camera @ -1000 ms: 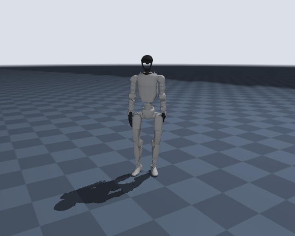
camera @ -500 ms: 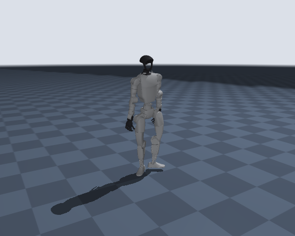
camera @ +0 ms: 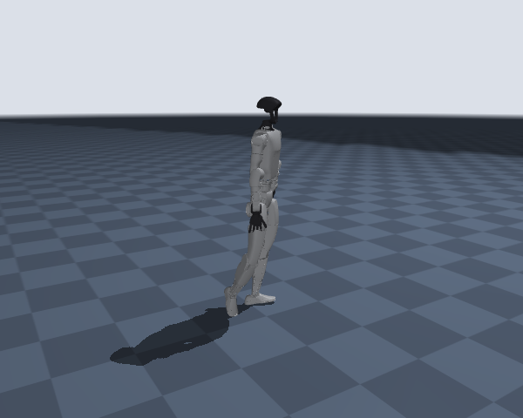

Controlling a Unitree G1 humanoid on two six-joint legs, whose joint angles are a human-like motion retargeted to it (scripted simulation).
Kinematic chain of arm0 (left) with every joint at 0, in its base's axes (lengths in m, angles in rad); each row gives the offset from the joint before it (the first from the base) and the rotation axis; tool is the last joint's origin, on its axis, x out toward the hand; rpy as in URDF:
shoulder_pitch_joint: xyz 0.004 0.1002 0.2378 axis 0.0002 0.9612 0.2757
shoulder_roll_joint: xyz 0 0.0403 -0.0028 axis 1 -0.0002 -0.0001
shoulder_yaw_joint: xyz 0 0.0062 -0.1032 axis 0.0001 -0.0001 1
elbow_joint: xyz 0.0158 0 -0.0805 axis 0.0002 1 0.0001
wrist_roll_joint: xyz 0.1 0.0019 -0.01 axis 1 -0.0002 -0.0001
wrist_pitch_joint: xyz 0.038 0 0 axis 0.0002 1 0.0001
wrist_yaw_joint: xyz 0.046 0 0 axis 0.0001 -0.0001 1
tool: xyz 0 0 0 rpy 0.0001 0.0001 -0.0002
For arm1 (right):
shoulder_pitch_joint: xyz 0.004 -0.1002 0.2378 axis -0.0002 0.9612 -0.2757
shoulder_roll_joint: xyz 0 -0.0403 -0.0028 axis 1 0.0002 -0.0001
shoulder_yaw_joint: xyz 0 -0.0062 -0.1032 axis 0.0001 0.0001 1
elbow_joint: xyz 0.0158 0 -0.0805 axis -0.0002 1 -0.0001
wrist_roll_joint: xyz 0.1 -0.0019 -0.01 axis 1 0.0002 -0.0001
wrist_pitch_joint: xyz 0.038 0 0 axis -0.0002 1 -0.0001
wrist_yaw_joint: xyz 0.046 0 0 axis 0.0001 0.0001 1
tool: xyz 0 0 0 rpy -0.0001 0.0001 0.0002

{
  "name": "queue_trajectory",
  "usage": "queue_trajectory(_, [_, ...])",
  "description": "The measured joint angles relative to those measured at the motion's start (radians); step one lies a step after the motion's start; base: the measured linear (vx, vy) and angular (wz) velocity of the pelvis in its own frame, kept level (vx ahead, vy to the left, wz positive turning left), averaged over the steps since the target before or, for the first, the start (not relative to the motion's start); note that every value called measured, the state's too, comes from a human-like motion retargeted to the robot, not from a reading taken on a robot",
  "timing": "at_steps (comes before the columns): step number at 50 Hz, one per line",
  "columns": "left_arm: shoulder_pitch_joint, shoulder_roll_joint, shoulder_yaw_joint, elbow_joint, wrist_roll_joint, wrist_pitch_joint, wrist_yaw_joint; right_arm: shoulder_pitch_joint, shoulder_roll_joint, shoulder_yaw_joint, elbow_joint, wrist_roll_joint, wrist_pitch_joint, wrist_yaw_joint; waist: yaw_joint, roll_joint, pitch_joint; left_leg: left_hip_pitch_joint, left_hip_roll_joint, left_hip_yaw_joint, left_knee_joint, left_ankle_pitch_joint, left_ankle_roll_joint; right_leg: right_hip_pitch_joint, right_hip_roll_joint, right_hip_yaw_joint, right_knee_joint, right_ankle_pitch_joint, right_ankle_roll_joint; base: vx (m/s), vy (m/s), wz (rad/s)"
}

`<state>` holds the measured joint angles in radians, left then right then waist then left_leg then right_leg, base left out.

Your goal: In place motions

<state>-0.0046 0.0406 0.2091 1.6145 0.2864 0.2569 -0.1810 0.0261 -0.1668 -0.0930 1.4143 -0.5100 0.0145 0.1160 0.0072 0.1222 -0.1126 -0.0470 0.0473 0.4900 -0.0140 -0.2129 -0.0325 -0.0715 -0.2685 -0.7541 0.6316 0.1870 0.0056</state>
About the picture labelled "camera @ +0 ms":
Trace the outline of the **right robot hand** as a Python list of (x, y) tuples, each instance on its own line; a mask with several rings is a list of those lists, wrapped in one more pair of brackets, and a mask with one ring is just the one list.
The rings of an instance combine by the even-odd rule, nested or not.
[(261, 216), (261, 213), (262, 213), (262, 205), (260, 203), (260, 206), (261, 206), (261, 209), (259, 212), (253, 212), (253, 204), (251, 204), (251, 213), (253, 214), (252, 217), (250, 218), (250, 221), (249, 221), (249, 233), (251, 232), (251, 229), (252, 229), (252, 225), (253, 225), (253, 231), (255, 230), (255, 227), (256, 227), (256, 230), (259, 230), (259, 227), (260, 227), (260, 230), (262, 231), (262, 224), (265, 226), (265, 228), (267, 228), (267, 225), (265, 223), (265, 221), (262, 219), (262, 216)]

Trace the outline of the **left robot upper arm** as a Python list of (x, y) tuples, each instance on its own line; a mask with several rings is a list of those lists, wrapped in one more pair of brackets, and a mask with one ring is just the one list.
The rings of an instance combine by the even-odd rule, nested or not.
[[(277, 131), (278, 131), (278, 130), (277, 130)], [(280, 136), (281, 136), (281, 138), (282, 138), (282, 133), (281, 133), (281, 131), (279, 131), (279, 133), (280, 133)], [(281, 168), (281, 165), (282, 165), (282, 162), (281, 162), (281, 160), (279, 160), (278, 170)], [(278, 171), (278, 170), (277, 170), (277, 171)]]

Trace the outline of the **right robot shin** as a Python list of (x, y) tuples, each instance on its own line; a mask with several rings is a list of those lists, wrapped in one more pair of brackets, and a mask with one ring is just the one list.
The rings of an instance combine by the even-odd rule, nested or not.
[(230, 299), (234, 295), (236, 298), (237, 294), (240, 292), (240, 290), (248, 283), (250, 278), (255, 272), (255, 266), (251, 266), (248, 269), (249, 263), (248, 263), (248, 255), (244, 254), (242, 256), (241, 262), (239, 263), (234, 277), (234, 284), (232, 285), (229, 295)]

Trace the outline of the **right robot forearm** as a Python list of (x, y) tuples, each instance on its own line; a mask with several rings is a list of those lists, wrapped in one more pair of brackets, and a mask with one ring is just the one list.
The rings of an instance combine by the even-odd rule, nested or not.
[(253, 204), (253, 212), (259, 212), (261, 209), (260, 203), (262, 200), (262, 197), (260, 193), (262, 193), (262, 183), (260, 180), (261, 173), (258, 169), (252, 170), (249, 178), (249, 186), (251, 187), (251, 193), (253, 194), (251, 196), (252, 204)]

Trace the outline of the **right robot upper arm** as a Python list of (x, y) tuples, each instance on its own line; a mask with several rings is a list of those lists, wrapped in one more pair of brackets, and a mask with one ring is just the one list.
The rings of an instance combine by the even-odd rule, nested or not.
[(256, 133), (251, 138), (251, 159), (250, 159), (250, 174), (252, 170), (258, 169), (261, 173), (260, 179), (264, 177), (264, 171), (260, 168), (260, 163), (262, 162), (263, 150), (267, 144), (267, 134), (265, 133)]

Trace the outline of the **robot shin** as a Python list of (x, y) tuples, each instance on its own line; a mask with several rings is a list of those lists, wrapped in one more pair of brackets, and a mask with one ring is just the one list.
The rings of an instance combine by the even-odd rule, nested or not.
[(234, 295), (236, 298), (237, 294), (240, 292), (240, 290), (248, 283), (250, 278), (255, 272), (255, 266), (251, 266), (248, 269), (249, 263), (248, 263), (248, 255), (244, 254), (242, 256), (241, 262), (239, 263), (234, 277), (234, 284), (232, 285), (229, 295), (230, 299)]
[[(259, 260), (259, 265), (255, 269), (254, 274), (252, 275), (253, 281), (252, 281), (252, 297), (259, 296), (259, 290), (261, 289), (262, 280), (266, 271), (266, 266), (268, 262), (268, 253), (267, 255)], [(253, 296), (254, 295), (254, 296)]]

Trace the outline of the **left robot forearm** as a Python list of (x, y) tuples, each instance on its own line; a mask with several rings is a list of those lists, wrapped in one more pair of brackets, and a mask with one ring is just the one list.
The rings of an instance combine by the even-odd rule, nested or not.
[(274, 179), (269, 179), (269, 181), (272, 181), (272, 184), (271, 184), (271, 188), (270, 188), (270, 191), (275, 191), (275, 189), (277, 188), (278, 184), (278, 176), (279, 176), (279, 170), (277, 171), (277, 174), (276, 174), (276, 177)]

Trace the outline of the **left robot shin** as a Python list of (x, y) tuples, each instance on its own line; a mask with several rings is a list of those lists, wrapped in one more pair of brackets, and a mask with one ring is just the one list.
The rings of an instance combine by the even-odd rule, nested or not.
[[(259, 290), (261, 289), (262, 280), (266, 271), (266, 266), (268, 262), (268, 253), (267, 255), (259, 260), (259, 265), (255, 269), (254, 274), (252, 275), (253, 281), (252, 281), (252, 297), (259, 296)], [(254, 295), (254, 296), (253, 296)]]

